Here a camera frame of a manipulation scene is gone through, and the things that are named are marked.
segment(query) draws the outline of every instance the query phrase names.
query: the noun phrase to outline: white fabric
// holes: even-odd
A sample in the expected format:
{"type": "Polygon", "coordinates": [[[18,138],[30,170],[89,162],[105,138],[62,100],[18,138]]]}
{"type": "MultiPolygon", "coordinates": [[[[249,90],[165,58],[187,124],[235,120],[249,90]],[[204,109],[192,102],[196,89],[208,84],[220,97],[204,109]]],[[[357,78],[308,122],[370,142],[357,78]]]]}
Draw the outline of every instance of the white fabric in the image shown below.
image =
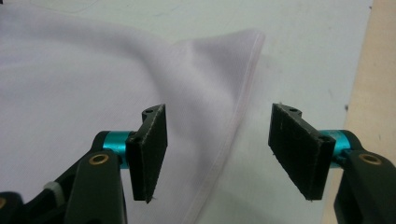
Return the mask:
{"type": "Polygon", "coordinates": [[[130,223],[192,223],[244,113],[263,35],[255,30],[170,45],[133,29],[0,6],[0,191],[28,202],[79,159],[102,130],[137,130],[166,104],[168,142],[150,204],[130,223]]]}

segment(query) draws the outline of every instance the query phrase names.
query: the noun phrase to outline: cloth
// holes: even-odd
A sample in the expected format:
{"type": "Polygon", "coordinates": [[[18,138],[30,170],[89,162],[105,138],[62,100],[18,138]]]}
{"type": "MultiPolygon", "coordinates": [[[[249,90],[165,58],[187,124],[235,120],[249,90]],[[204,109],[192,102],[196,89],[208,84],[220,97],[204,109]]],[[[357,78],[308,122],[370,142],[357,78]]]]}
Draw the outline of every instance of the cloth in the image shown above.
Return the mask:
{"type": "Polygon", "coordinates": [[[129,223],[192,223],[244,113],[263,35],[246,30],[169,44],[127,26],[0,6],[0,191],[33,199],[103,130],[137,131],[166,104],[168,149],[150,204],[129,223]]]}

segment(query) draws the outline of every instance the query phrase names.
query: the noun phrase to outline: blue metallic tape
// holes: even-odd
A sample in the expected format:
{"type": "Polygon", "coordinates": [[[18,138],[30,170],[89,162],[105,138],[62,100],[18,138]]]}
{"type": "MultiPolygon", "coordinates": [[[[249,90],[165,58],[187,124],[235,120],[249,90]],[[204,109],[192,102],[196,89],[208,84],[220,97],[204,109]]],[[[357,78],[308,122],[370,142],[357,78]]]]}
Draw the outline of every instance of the blue metallic tape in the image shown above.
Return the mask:
{"type": "Polygon", "coordinates": [[[121,169],[128,169],[125,141],[129,133],[130,132],[110,132],[106,135],[105,142],[103,143],[103,149],[110,149],[121,157],[121,169]]]}
{"type": "MultiPolygon", "coordinates": [[[[319,131],[321,134],[328,135],[335,139],[335,147],[334,152],[332,153],[332,157],[335,159],[341,155],[341,152],[345,149],[350,149],[349,140],[347,137],[339,130],[322,130],[319,131]]],[[[332,162],[332,168],[340,167],[337,163],[332,162]]]]}

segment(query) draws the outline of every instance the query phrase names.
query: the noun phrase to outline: table surface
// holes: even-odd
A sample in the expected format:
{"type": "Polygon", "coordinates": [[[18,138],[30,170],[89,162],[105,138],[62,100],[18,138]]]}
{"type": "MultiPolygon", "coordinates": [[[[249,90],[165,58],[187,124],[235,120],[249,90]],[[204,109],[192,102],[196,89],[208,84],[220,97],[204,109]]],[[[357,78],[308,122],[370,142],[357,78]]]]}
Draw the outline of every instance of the table surface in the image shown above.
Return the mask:
{"type": "Polygon", "coordinates": [[[335,223],[339,172],[330,173],[324,201],[304,199],[267,146],[271,103],[301,109],[317,129],[345,127],[368,150],[396,163],[396,3],[391,0],[30,2],[133,26],[169,42],[252,27],[265,33],[246,117],[198,223],[335,223]]]}

